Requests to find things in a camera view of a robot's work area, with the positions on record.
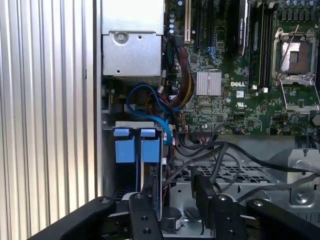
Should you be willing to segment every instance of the motherboard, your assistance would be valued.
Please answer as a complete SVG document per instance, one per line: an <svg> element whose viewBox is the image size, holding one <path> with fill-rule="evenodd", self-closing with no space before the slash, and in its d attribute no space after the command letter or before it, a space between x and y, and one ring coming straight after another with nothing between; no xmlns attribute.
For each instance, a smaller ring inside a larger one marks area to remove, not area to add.
<svg viewBox="0 0 320 240"><path fill-rule="evenodd" d="M246 135L297 135L286 128L294 125L320 133L320 2L170 0L166 12L167 35L187 49L196 85L180 111L185 133L224 122ZM179 89L178 65L168 78Z"/></svg>

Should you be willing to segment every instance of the dell logo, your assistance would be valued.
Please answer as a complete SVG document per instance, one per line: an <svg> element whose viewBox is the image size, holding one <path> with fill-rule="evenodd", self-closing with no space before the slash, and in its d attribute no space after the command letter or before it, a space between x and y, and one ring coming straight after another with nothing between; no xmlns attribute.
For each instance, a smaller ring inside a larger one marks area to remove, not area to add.
<svg viewBox="0 0 320 240"><path fill-rule="evenodd" d="M231 87L245 87L245 83L243 81L232 81Z"/></svg>

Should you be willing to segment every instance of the cpu socket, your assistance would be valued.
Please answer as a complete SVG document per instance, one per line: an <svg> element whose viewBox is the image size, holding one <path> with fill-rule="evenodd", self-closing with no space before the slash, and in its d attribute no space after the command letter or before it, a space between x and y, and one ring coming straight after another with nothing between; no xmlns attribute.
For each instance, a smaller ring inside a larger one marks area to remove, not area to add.
<svg viewBox="0 0 320 240"><path fill-rule="evenodd" d="M313 29L294 34L294 32L284 32L282 28L278 28L273 42L272 76L274 83L279 85L280 74L278 72L281 73L282 78L291 76L294 79L313 79L315 77L315 53L316 35Z"/></svg>
<svg viewBox="0 0 320 240"><path fill-rule="evenodd" d="M273 41L272 77L274 85L281 86L285 108L300 114L320 110L320 100L315 84L316 74L316 35L313 29L307 32L284 32L278 28ZM318 103L311 106L299 107L289 104L286 99L284 86L298 84L314 88Z"/></svg>

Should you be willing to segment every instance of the yellow wire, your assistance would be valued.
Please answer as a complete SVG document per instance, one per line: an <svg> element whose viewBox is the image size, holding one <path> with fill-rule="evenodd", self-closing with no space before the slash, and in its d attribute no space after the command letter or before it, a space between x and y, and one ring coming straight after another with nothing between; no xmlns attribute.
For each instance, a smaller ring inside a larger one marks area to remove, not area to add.
<svg viewBox="0 0 320 240"><path fill-rule="evenodd" d="M180 104L181 108L183 108L188 103L190 94L192 94L191 93L191 90L192 90L192 78L191 78L190 71L188 71L188 79L189 79L189 81L188 81L188 83L189 83L188 84L188 90L186 92L185 98L183 99L182 103Z"/></svg>

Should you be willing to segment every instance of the aluminum heat fin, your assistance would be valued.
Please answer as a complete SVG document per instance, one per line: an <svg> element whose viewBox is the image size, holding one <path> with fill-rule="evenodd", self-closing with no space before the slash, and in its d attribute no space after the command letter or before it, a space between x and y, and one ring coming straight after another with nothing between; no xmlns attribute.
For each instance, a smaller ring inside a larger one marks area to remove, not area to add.
<svg viewBox="0 0 320 240"><path fill-rule="evenodd" d="M220 71L198 71L196 73L197 96L220 96L222 73Z"/></svg>

